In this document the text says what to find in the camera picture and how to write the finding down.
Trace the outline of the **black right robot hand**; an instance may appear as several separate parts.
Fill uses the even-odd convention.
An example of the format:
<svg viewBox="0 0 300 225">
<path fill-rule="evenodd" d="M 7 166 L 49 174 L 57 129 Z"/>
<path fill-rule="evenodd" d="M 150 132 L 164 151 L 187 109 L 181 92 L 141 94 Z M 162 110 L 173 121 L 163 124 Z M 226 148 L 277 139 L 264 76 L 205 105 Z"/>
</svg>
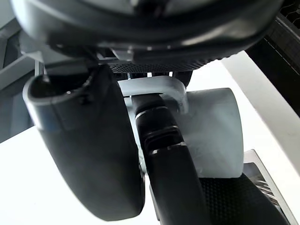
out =
<svg viewBox="0 0 300 225">
<path fill-rule="evenodd" d="M 145 177 L 163 225 L 286 225 L 244 174 L 230 88 L 194 70 L 258 42 L 280 0 L 13 0 L 23 99 L 59 172 L 94 216 L 138 216 Z"/>
</svg>

